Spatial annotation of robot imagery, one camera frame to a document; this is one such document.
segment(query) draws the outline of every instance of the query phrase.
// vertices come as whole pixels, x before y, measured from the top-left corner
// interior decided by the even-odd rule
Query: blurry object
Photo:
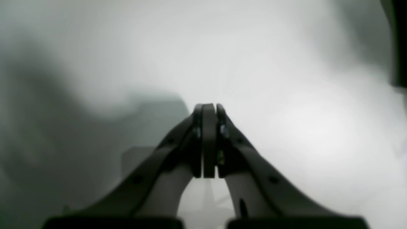
[[[330,70],[350,71],[361,63],[387,73],[391,70],[390,28],[379,0],[327,0],[327,14],[303,29],[301,40]]]
[[[392,86],[407,88],[407,16],[405,2],[402,0],[381,0],[383,9],[392,29],[395,61]]]
[[[121,181],[124,151],[156,145],[188,114],[175,95],[135,88],[98,115],[65,84],[66,63],[43,40],[19,34],[15,47],[0,46],[2,229],[39,228],[64,205],[94,202]]]

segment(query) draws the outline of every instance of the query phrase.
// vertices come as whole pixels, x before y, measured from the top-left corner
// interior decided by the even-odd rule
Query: metal bracket
[[[176,218],[192,177],[214,178],[215,167],[232,197],[236,220],[229,229],[367,229],[312,201],[270,165],[234,126],[221,104],[198,104],[154,153],[114,191],[72,215],[52,218],[45,229],[183,228]]]

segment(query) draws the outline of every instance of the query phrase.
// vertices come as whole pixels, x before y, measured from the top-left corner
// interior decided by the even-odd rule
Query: white surface
[[[372,60],[390,59],[382,48],[389,28],[378,2],[357,2],[9,1],[0,37],[18,53],[17,28],[28,29],[69,71],[60,80],[101,117],[134,91],[178,94],[189,112],[222,103],[258,151],[317,202],[361,214],[372,229],[406,228],[403,95]],[[227,195],[222,185],[212,182],[215,200]],[[204,186],[190,184],[180,216],[193,218]],[[222,226],[190,219],[189,229]]]

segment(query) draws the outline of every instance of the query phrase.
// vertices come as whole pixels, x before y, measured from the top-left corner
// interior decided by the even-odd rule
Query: black mount
[[[216,110],[198,104],[114,191],[82,211],[49,219],[44,229],[182,229],[176,218],[182,193],[193,177],[214,178],[216,166],[237,216],[228,229],[368,228],[362,218],[325,209],[294,187],[261,157],[221,104]]]

